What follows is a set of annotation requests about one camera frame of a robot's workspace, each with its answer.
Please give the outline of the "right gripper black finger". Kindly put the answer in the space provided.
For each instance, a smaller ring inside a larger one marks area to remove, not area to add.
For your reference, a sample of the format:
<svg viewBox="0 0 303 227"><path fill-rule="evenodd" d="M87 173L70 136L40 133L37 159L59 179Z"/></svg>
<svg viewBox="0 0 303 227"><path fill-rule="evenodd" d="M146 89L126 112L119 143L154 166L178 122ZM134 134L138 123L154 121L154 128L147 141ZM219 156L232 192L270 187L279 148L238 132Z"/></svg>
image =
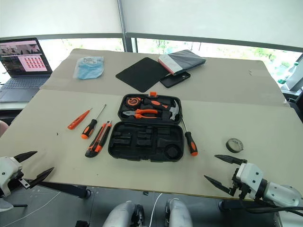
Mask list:
<svg viewBox="0 0 303 227"><path fill-rule="evenodd" d="M215 157L230 164L241 165L247 163L247 160L245 159L240 159L229 155L215 155Z"/></svg>
<svg viewBox="0 0 303 227"><path fill-rule="evenodd" d="M204 175L204 177L216 188L220 189L221 191L223 191L231 196L234 195L234 191L232 188L227 188L227 187L223 186L221 182L219 182L209 176Z"/></svg>

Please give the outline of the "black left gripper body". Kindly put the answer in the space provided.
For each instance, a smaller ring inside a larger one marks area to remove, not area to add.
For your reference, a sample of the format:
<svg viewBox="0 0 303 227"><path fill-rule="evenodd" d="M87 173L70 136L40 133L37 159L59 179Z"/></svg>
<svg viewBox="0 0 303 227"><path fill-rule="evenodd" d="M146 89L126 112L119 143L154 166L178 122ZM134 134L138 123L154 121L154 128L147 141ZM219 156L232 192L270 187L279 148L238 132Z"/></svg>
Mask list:
<svg viewBox="0 0 303 227"><path fill-rule="evenodd" d="M13 175L13 188L18 189L20 187L27 189L30 187L30 183L24 178L22 171L17 171Z"/></svg>

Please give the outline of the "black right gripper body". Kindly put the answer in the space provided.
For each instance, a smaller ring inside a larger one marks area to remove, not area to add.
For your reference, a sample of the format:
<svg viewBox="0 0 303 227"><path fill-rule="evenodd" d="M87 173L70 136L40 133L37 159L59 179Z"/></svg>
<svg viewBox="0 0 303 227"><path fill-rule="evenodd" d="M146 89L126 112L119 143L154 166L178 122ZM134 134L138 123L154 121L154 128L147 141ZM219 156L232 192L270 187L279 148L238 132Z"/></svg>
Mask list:
<svg viewBox="0 0 303 227"><path fill-rule="evenodd" d="M244 199L247 194L251 192L251 189L248 185L245 183L242 183L241 180L239 180L236 175L239 171L239 168L236 168L233 176L232 176L232 188L230 188L229 194L231 196L235 195L236 190L240 190L239 198Z"/></svg>

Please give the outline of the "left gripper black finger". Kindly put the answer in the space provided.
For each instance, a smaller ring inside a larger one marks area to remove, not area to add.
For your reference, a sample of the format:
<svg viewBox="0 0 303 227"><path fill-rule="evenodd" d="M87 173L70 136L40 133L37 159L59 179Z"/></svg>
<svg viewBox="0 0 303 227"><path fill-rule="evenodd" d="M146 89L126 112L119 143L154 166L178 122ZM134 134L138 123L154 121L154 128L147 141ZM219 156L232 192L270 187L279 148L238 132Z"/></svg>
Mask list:
<svg viewBox="0 0 303 227"><path fill-rule="evenodd" d="M37 175L36 179L29 182L29 188L33 188L34 186L38 185L40 182L42 182L52 171L54 170L54 167L51 167L39 175Z"/></svg>
<svg viewBox="0 0 303 227"><path fill-rule="evenodd" d="M29 151L29 152L25 152L25 153L21 153L18 154L16 156L14 156L14 158L19 162L23 162L25 160L27 160L28 158L30 158L31 156L33 156L34 154L36 154L37 151Z"/></svg>

